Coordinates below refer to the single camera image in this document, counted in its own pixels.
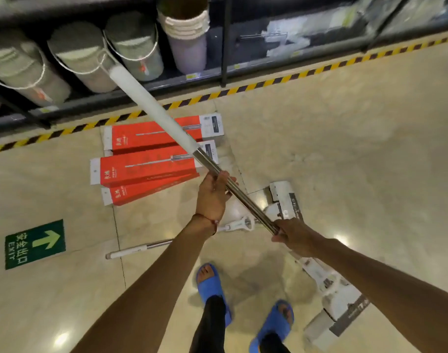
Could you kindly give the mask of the blue slipper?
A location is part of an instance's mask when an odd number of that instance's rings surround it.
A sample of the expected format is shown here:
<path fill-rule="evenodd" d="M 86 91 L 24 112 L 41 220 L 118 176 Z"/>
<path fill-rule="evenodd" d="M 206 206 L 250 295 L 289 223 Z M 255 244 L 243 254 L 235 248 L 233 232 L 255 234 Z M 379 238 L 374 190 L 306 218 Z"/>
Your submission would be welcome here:
<path fill-rule="evenodd" d="M 211 268 L 212 276 L 198 283 L 199 273 L 207 266 Z M 225 305 L 225 326 L 228 327 L 232 323 L 232 314 L 222 289 L 219 273 L 212 263 L 205 263 L 198 269 L 196 274 L 196 283 L 197 290 L 203 304 L 206 304 L 210 297 L 221 297 Z"/>
<path fill-rule="evenodd" d="M 294 323 L 294 312 L 291 304 L 285 300 L 278 300 L 269 312 L 257 336 L 251 341 L 249 353 L 259 353 L 259 344 L 269 332 L 275 332 L 282 342 L 289 335 Z"/>

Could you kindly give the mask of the red and white long box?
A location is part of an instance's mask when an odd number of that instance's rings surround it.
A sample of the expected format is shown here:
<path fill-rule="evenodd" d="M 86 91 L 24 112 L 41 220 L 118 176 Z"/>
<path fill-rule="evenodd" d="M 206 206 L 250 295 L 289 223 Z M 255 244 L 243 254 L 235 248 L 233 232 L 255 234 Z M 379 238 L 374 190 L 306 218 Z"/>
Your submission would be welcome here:
<path fill-rule="evenodd" d="M 90 160 L 90 184 L 108 188 L 202 172 L 204 167 L 178 145 Z"/>
<path fill-rule="evenodd" d="M 219 113 L 182 117 L 175 120 L 186 133 L 198 142 L 224 135 L 223 121 Z M 118 155 L 176 145 L 174 139 L 153 121 L 105 126 L 102 140 L 106 155 Z"/>
<path fill-rule="evenodd" d="M 199 177 L 199 174 L 195 173 L 150 180 L 138 184 L 121 185 L 111 188 L 103 187 L 101 190 L 103 204 L 105 206 L 122 206 L 197 177 Z"/>

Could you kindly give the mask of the green exit floor sign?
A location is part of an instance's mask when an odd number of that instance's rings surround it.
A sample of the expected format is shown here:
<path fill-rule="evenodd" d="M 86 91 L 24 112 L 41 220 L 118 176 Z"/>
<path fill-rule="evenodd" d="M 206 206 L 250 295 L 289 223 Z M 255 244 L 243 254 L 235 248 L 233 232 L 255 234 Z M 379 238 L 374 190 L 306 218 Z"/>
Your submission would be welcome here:
<path fill-rule="evenodd" d="M 66 251 L 63 219 L 10 234 L 4 239 L 4 268 L 13 269 Z"/>

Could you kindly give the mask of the white and grey mop box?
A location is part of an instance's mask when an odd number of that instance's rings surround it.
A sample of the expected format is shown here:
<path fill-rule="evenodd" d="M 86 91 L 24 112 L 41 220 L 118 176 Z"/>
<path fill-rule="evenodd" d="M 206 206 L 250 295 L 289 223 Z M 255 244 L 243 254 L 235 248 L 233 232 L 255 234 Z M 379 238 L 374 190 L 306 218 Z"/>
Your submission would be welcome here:
<path fill-rule="evenodd" d="M 272 203 L 268 204 L 264 212 L 270 219 L 303 219 L 290 182 L 272 182 L 269 190 Z M 314 279 L 322 298 L 322 310 L 304 328 L 304 339 L 310 346 L 326 352 L 370 305 L 370 301 L 322 261 L 302 257 L 294 252 L 291 255 L 302 265 L 305 273 Z"/>

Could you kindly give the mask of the person's black trouser leg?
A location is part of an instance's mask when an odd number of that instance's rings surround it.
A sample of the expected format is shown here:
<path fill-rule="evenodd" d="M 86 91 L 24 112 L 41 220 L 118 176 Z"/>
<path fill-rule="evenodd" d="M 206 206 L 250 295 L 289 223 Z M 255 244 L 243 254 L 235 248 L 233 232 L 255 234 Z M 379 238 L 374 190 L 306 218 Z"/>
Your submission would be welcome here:
<path fill-rule="evenodd" d="M 195 331 L 189 353 L 225 353 L 227 307 L 221 296 L 211 296 Z"/>
<path fill-rule="evenodd" d="M 266 334 L 260 344 L 259 353 L 291 353 L 275 332 Z"/>

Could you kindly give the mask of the yellow black hazard tape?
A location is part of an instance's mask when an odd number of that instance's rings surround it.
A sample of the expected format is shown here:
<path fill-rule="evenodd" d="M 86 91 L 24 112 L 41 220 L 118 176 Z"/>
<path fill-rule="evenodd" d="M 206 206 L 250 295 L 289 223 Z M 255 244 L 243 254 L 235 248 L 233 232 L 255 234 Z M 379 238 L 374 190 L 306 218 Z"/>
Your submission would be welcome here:
<path fill-rule="evenodd" d="M 344 67 L 359 64 L 359 63 L 365 63 L 368 61 L 386 58 L 386 57 L 390 57 L 390 56 L 394 56 L 394 55 L 398 55 L 398 54 L 411 53 L 411 52 L 415 52 L 415 51 L 418 51 L 421 49 L 430 48 L 430 47 L 434 47 L 434 46 L 441 45 L 444 43 L 448 43 L 448 37 L 439 38 L 439 35 L 440 34 L 435 34 L 435 36 L 437 38 L 434 40 L 428 41 L 428 42 L 412 43 L 409 45 L 403 45 L 402 47 L 391 48 L 386 51 L 369 52 L 362 56 L 346 58 L 346 59 L 342 59 L 341 61 L 336 61 L 336 62 L 331 61 L 330 63 L 323 64 L 322 66 L 304 70 L 304 71 L 301 71 L 298 73 L 294 73 L 294 74 L 290 74 L 290 75 L 286 75 L 286 76 L 269 78 L 269 79 L 265 79 L 263 81 L 259 81 L 259 82 L 255 82 L 255 83 L 244 84 L 244 85 L 241 85 L 238 87 L 223 89 L 223 90 L 220 90 L 219 92 L 213 92 L 213 93 L 209 93 L 209 94 L 201 94 L 201 95 L 189 98 L 189 99 L 173 101 L 173 102 L 170 102 L 167 104 L 163 104 L 163 108 L 166 111 L 174 110 L 174 109 L 182 108 L 185 106 L 195 105 L 200 102 L 205 102 L 205 101 L 214 100 L 217 98 L 226 97 L 226 96 L 233 95 L 233 94 L 250 92 L 254 89 L 265 88 L 265 87 L 269 87 L 269 86 L 273 86 L 273 85 L 277 85 L 277 84 L 284 84 L 289 81 L 323 74 L 325 72 L 333 71 L 336 69 L 344 68 Z M 62 128 L 62 129 L 59 129 L 56 131 L 50 131 L 50 132 L 47 132 L 44 134 L 40 134 L 37 136 L 31 136 L 31 137 L 24 138 L 24 139 L 21 139 L 18 141 L 0 144 L 0 152 L 8 151 L 8 150 L 11 150 L 14 148 L 25 147 L 25 146 L 35 144 L 35 143 L 46 142 L 46 141 L 56 139 L 56 138 L 59 138 L 62 136 L 67 136 L 67 135 L 91 130 L 94 128 L 100 128 L 102 126 L 112 126 L 117 123 L 140 118 L 145 115 L 146 115 L 146 113 L 144 111 L 136 110 L 136 111 L 133 111 L 130 113 L 124 113 L 124 114 L 120 114 L 120 115 L 116 115 L 116 116 L 110 116 L 108 118 L 102 118 L 97 121 L 79 124 L 79 125 L 76 125 L 73 127 L 71 126 L 71 127 Z"/>

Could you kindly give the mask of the grey rolled mat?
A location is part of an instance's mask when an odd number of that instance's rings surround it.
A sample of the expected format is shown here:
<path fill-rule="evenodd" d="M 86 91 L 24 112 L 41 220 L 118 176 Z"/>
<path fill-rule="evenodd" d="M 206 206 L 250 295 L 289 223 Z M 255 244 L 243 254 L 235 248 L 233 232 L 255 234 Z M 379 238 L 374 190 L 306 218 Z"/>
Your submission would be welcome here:
<path fill-rule="evenodd" d="M 93 23 L 64 24 L 53 31 L 47 45 L 57 62 L 91 92 L 105 94 L 117 88 L 107 73 L 115 61 L 108 54 L 102 31 Z"/>
<path fill-rule="evenodd" d="M 139 11 L 109 17 L 104 35 L 132 76 L 140 82 L 159 78 L 164 70 L 156 23 Z"/>
<path fill-rule="evenodd" d="M 39 107 L 60 105 L 71 95 L 42 49 L 20 29 L 0 31 L 0 85 Z"/>

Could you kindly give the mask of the black metal shelf rack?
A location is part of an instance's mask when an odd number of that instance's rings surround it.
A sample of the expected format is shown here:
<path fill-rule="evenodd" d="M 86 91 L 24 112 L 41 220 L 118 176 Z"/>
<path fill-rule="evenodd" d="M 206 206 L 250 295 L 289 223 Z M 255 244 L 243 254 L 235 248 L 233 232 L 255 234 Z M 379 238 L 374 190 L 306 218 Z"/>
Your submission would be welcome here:
<path fill-rule="evenodd" d="M 206 34 L 207 63 L 200 73 L 189 75 L 177 70 L 167 35 L 157 19 L 158 0 L 0 0 L 0 31 L 20 29 L 44 52 L 51 66 L 71 88 L 71 95 L 57 106 L 39 107 L 18 92 L 0 85 L 0 137 L 21 129 L 59 130 L 59 123 L 84 118 L 110 108 L 135 104 L 122 89 L 96 94 L 87 89 L 71 72 L 64 69 L 50 52 L 47 41 L 58 27 L 78 21 L 90 22 L 103 33 L 108 54 L 124 65 L 104 35 L 109 17 L 139 11 L 149 16 L 158 31 L 163 60 L 162 75 L 139 82 L 152 95 L 164 95 L 185 88 L 220 81 L 228 77 L 279 68 L 294 63 L 310 64 L 341 55 L 366 53 L 375 46 L 448 30 L 448 0 L 208 0 L 210 28 Z M 235 24 L 293 13 L 313 12 L 358 1 L 366 3 L 368 25 L 363 37 L 306 50 L 290 57 L 262 58 L 236 62 L 234 59 Z"/>

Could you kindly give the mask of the person's right hand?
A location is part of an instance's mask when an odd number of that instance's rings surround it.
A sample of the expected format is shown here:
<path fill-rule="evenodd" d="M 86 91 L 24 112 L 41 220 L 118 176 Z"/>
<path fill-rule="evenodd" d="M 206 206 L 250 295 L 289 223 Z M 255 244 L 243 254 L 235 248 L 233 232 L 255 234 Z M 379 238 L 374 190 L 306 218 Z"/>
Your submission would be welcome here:
<path fill-rule="evenodd" d="M 303 220 L 278 219 L 274 224 L 279 231 L 272 237 L 272 242 L 284 244 L 299 256 L 318 257 L 320 248 L 327 242 L 327 238 L 311 229 Z"/>

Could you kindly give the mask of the person's left hand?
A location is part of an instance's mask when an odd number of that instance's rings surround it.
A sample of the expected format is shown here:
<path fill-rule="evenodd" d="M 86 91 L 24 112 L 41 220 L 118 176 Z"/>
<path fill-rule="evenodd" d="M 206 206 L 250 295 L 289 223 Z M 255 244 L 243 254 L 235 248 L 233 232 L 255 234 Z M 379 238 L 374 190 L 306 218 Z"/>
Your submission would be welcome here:
<path fill-rule="evenodd" d="M 213 224 L 218 224 L 225 212 L 226 202 L 232 197 L 227 189 L 228 180 L 237 184 L 236 177 L 231 177 L 227 171 L 218 175 L 209 171 L 198 189 L 196 211 L 193 217 L 206 218 Z"/>

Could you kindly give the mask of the white and steel mop pole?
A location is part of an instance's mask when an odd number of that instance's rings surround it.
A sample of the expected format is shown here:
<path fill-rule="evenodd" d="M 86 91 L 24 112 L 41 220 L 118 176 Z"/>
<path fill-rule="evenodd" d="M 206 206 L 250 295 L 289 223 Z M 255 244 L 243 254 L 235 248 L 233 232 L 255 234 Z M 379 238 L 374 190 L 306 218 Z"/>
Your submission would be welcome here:
<path fill-rule="evenodd" d="M 108 74 L 111 80 L 122 89 L 142 111 L 146 112 L 152 120 L 160 125 L 187 154 L 192 155 L 201 165 L 213 174 L 218 175 L 221 172 L 221 168 L 218 164 L 207 155 L 197 141 L 182 129 L 174 118 L 166 112 L 163 106 L 139 84 L 123 65 L 115 62 L 115 64 L 110 67 L 104 67 L 103 62 L 101 62 L 100 68 Z M 236 183 L 229 179 L 226 187 L 256 219 L 261 221 L 261 224 L 263 224 L 269 232 L 273 235 L 277 234 L 278 228 L 274 222 L 243 190 L 238 187 Z"/>

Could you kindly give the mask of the white packaged goods on shelf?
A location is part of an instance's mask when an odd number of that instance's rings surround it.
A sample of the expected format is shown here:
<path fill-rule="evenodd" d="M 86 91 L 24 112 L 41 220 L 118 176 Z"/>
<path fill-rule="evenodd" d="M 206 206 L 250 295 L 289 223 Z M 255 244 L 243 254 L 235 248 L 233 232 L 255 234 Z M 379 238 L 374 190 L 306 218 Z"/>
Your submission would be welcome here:
<path fill-rule="evenodd" d="M 313 12 L 235 24 L 236 62 L 297 56 L 306 50 L 363 37 L 366 3 L 358 1 Z"/>

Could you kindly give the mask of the stack of pale plastic buckets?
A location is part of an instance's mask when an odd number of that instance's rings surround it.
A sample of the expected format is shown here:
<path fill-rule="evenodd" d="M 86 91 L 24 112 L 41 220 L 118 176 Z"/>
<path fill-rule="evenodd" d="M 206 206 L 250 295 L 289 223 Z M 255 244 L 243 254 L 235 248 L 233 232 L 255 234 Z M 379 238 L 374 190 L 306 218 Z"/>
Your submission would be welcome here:
<path fill-rule="evenodd" d="M 207 63 L 209 1 L 158 0 L 156 9 L 177 70 L 184 75 L 202 72 Z"/>

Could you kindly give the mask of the person's right forearm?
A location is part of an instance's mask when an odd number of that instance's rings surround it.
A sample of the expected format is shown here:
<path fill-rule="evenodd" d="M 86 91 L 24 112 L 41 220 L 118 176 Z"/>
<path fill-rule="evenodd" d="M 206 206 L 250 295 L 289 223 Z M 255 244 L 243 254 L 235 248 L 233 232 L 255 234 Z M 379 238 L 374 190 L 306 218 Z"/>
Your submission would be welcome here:
<path fill-rule="evenodd" d="M 310 256 L 339 272 L 421 353 L 448 353 L 448 292 L 335 239 L 307 243 Z"/>

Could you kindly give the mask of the person's left forearm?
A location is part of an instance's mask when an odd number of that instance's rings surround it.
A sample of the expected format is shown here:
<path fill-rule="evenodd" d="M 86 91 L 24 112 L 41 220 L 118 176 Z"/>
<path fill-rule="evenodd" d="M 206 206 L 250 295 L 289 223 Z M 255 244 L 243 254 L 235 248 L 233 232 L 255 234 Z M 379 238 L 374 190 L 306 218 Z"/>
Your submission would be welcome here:
<path fill-rule="evenodd" d="M 180 293 L 215 227 L 206 218 L 192 217 L 71 353 L 157 353 Z"/>

